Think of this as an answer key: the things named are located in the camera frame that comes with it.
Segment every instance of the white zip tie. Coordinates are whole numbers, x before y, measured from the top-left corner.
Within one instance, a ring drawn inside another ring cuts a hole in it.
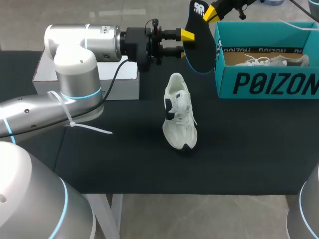
[[[101,133],[107,133],[107,134],[113,134],[112,132],[110,131],[106,131],[106,130],[103,130],[103,129],[99,129],[99,128],[95,128],[95,127],[92,127],[92,126],[88,126],[88,125],[85,125],[85,124],[80,124],[80,123],[76,123],[73,121],[72,119],[72,116],[70,114],[70,111],[68,110],[68,108],[66,107],[64,101],[62,100],[62,98],[55,92],[55,91],[49,91],[48,93],[52,93],[61,103],[61,106],[62,108],[64,109],[65,113],[66,113],[66,116],[68,116],[68,119],[70,121],[70,126],[71,127],[74,127],[74,126],[79,126],[79,127],[83,127],[83,128],[88,128],[88,129],[91,129],[91,130],[95,130],[95,131],[98,131],[98,132],[101,132]]]
[[[279,19],[279,21],[281,21],[281,22],[283,22],[284,24],[287,24],[287,25],[289,25],[289,26],[292,26],[292,27],[294,27],[294,28],[297,28],[297,29],[299,29],[299,30],[303,30],[303,31],[319,31],[319,28],[303,28],[303,27],[298,27],[298,26],[292,25],[292,24],[290,24],[290,23],[288,23],[288,22],[285,22],[285,21],[282,21],[282,20],[280,20],[280,19]]]

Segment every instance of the black shoe insole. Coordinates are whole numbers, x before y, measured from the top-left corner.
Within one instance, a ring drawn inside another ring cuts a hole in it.
[[[185,30],[195,34],[195,41],[184,41],[184,52],[194,71],[210,72],[215,64],[216,44],[209,29],[209,23],[203,17],[209,5],[201,0],[192,0],[189,4],[189,16]]]

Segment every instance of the gray floor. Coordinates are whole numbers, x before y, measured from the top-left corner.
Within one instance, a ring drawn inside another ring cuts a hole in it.
[[[297,2],[309,9],[307,0]],[[188,4],[189,0],[0,0],[0,45],[2,50],[41,50],[44,31],[54,23],[118,24],[125,29],[157,17],[163,29],[184,27]],[[311,20],[289,1],[280,7],[256,2],[245,13],[247,20],[255,21]],[[225,20],[239,20],[238,12]],[[286,239],[287,211],[285,196],[125,195],[121,237]]]

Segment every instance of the shoe box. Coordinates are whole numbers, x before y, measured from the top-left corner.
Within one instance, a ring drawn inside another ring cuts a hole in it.
[[[313,22],[292,22],[317,28]],[[319,99],[319,32],[283,22],[218,22],[214,66],[220,98]],[[236,66],[250,58],[309,56],[309,66]]]
[[[123,56],[120,62],[98,62],[103,97],[110,87],[117,67],[126,59],[127,56]],[[32,82],[38,94],[44,94],[48,91],[60,91],[54,70],[54,62],[47,54],[42,54]],[[138,100],[139,95],[140,73],[138,72],[137,64],[135,62],[126,62],[119,70],[108,100]]]

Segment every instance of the shoelace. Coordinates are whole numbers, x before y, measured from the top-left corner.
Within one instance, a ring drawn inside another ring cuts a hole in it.
[[[184,129],[182,130],[184,136],[186,134],[187,128],[189,126],[191,126],[191,128],[192,128],[191,138],[193,140],[194,135],[195,135],[194,123],[197,125],[197,122],[196,122],[196,120],[194,118],[194,114],[193,114],[193,107],[191,106],[191,104],[189,102],[187,102],[186,109],[174,109],[174,111],[175,111],[175,117],[174,117],[173,121],[176,124],[180,124],[180,125],[184,126]]]
[[[263,65],[263,64],[266,64],[269,62],[269,58],[268,57],[265,57],[265,56],[262,56],[262,57],[259,57],[258,59],[256,59],[255,57],[252,57],[250,55],[247,55],[245,54],[245,56],[248,56],[250,57],[251,59],[245,61],[245,63],[248,65],[248,66],[255,66],[255,65]]]

